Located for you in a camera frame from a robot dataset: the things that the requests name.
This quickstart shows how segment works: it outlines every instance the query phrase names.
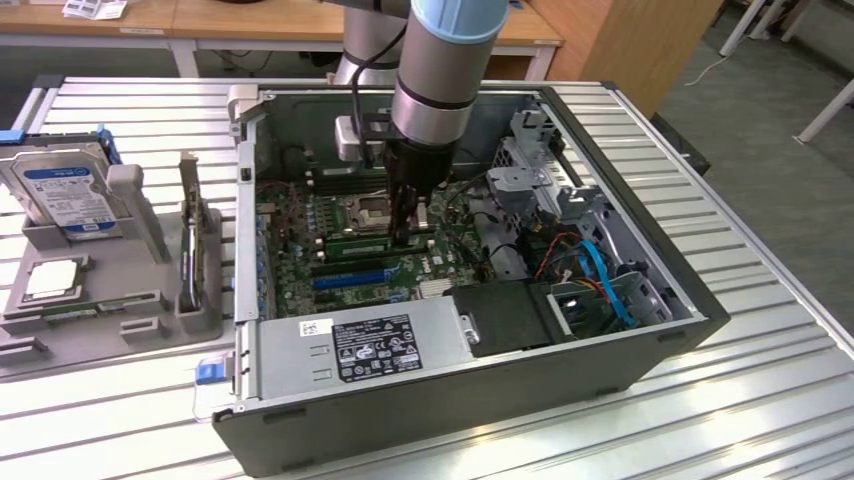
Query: white table leg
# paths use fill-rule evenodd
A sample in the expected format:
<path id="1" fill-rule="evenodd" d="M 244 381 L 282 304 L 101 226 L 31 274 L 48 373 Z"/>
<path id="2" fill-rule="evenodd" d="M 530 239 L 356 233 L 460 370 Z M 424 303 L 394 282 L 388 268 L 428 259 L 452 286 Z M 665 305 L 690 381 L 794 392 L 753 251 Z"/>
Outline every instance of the white table leg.
<path id="1" fill-rule="evenodd" d="M 177 74 L 181 78 L 199 78 L 196 66 L 196 41 L 189 38 L 171 38 L 169 50 L 175 56 Z"/>
<path id="2" fill-rule="evenodd" d="M 781 40 L 783 42 L 787 42 L 789 40 L 791 40 L 791 37 L 795 34 L 798 27 L 801 26 L 801 22 L 803 21 L 803 17 L 806 17 L 806 12 L 810 10 L 810 8 L 813 8 L 813 4 L 815 3 L 815 0 L 803 0 L 803 1 L 806 2 L 806 6 L 803 7 L 803 10 L 801 10 L 801 13 L 795 17 L 795 21 L 791 22 L 791 25 L 789 25 L 789 29 L 786 30 L 786 33 L 783 33 L 783 36 L 781 37 Z"/>
<path id="3" fill-rule="evenodd" d="M 750 32 L 750 38 L 753 40 L 767 40 L 770 38 L 766 30 L 769 29 L 771 22 L 777 20 L 777 17 L 779 16 L 779 11 L 783 9 L 783 3 L 786 3 L 786 0 L 774 0 L 774 3 L 765 11 L 765 15 L 762 15 L 759 23 L 757 23 L 753 32 Z"/>
<path id="4" fill-rule="evenodd" d="M 531 57 L 531 63 L 528 64 L 528 71 L 524 74 L 527 81 L 539 82 L 546 80 L 546 74 L 548 73 L 554 56 L 555 47 L 540 47 L 536 49 L 536 54 Z"/>
<path id="5" fill-rule="evenodd" d="M 821 129 L 825 128 L 825 125 L 827 125 L 834 115 L 839 113 L 845 105 L 853 99 L 854 99 L 854 80 L 849 82 L 847 86 L 839 92 L 839 95 L 837 95 L 837 97 L 830 101 L 830 103 L 822 110 L 822 113 L 819 113 L 815 119 L 813 120 L 813 123 L 807 125 L 807 127 L 803 129 L 803 132 L 801 132 L 801 135 L 798 135 L 795 138 L 803 143 L 813 140 L 813 137 L 815 136 L 815 134 L 818 134 Z"/>
<path id="6" fill-rule="evenodd" d="M 723 47 L 721 47 L 721 50 L 718 51 L 722 57 L 727 57 L 735 51 L 735 45 L 738 45 L 738 41 L 742 39 L 742 35 L 750 26 L 750 22 L 757 18 L 757 14 L 759 13 L 759 9 L 763 5 L 765 0 L 754 0 L 750 4 L 745 15 L 742 15 L 742 19 L 738 21 L 738 25 L 735 25 L 735 28 L 733 29 L 733 33 L 730 33 L 730 37 L 726 39 Z"/>
<path id="7" fill-rule="evenodd" d="M 48 113 L 51 112 L 51 107 L 53 106 L 53 100 L 59 96 L 59 88 L 48 88 L 44 93 L 44 99 L 41 100 L 41 105 L 39 105 L 39 109 L 32 117 L 32 122 L 29 122 L 29 127 L 27 127 L 27 133 L 41 133 L 41 125 L 44 125 L 44 121 L 48 118 Z"/>
<path id="8" fill-rule="evenodd" d="M 27 101 L 21 107 L 21 111 L 15 117 L 15 123 L 12 124 L 12 130 L 27 130 L 29 126 L 29 119 L 35 113 L 33 109 L 39 100 L 44 96 L 44 88 L 33 88 L 27 96 Z"/>

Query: metal table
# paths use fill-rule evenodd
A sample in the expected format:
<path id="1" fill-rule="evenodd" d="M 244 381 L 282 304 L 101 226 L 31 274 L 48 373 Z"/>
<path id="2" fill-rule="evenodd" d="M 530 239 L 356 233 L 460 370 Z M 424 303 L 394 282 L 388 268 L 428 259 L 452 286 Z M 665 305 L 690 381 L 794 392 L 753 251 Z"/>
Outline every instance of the metal table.
<path id="1" fill-rule="evenodd" d="M 20 123 L 31 132 L 63 132 L 105 122 L 125 161 L 145 167 L 145 194 L 160 211 L 175 209 L 180 197 L 177 151 L 196 150 L 204 195 L 234 222 L 226 116 L 234 82 L 67 78 L 33 93 Z M 278 478 L 851 475 L 851 337 L 622 94 L 596 83 L 554 86 L 733 321 L 626 392 Z M 0 285 L 8 286 L 24 240 L 20 208 L 5 191 L 0 212 Z M 234 238 L 234 223 L 224 236 Z M 226 335 L 0 385 L 0 478 L 243 478 L 214 429 L 191 413 L 192 369 L 230 341 Z"/>

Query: robotic arm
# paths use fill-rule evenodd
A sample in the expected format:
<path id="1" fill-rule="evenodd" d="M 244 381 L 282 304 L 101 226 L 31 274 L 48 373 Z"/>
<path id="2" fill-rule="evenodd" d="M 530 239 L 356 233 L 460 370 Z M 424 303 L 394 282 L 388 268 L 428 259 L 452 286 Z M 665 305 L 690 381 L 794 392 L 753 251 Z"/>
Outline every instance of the robotic arm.
<path id="1" fill-rule="evenodd" d="M 331 0 L 348 7 L 344 59 L 336 83 L 379 83 L 396 71 L 391 130 L 383 164 L 391 199 L 390 236 L 410 237 L 419 201 L 430 203 L 447 179 L 458 142 L 486 72 L 495 38 L 507 19 L 507 0 Z M 366 64 L 388 46 L 408 14 L 403 49 Z"/>

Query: red cable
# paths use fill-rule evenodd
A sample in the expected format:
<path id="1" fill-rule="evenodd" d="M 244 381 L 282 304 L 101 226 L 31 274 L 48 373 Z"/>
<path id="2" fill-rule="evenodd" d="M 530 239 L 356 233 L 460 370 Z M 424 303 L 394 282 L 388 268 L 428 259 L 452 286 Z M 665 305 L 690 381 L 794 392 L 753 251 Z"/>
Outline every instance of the red cable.
<path id="1" fill-rule="evenodd" d="M 534 275 L 534 278 L 539 278 L 539 276 L 543 274 L 543 269 L 546 268 L 546 262 L 548 261 L 548 257 L 551 256 L 551 252 L 555 249 L 555 245 L 558 243 L 558 240 L 560 240 L 563 237 L 566 237 L 568 235 L 568 233 L 559 233 L 558 235 L 555 235 L 555 238 L 551 240 L 551 243 L 548 244 L 548 250 L 546 250 L 546 256 L 543 257 L 543 261 L 539 264 L 539 268 L 536 269 L 536 274 Z"/>
<path id="2" fill-rule="evenodd" d="M 602 288 L 602 285 L 599 285 L 592 279 L 590 278 L 584 278 L 584 281 L 587 281 L 596 289 L 596 291 L 602 294 L 602 296 L 604 297 L 604 301 L 611 303 L 611 299 L 608 298 L 607 293 L 604 293 L 604 288 Z"/>

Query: paper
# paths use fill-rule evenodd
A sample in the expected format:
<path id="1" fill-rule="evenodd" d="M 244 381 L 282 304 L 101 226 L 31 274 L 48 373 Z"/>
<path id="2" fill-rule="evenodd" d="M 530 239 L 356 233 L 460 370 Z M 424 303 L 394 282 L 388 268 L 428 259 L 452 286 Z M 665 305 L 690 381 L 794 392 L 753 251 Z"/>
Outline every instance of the paper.
<path id="1" fill-rule="evenodd" d="M 112 20 L 121 18 L 124 0 L 101 2 L 100 0 L 68 0 L 63 7 L 63 15 L 67 18 L 88 18 L 89 20 Z"/>

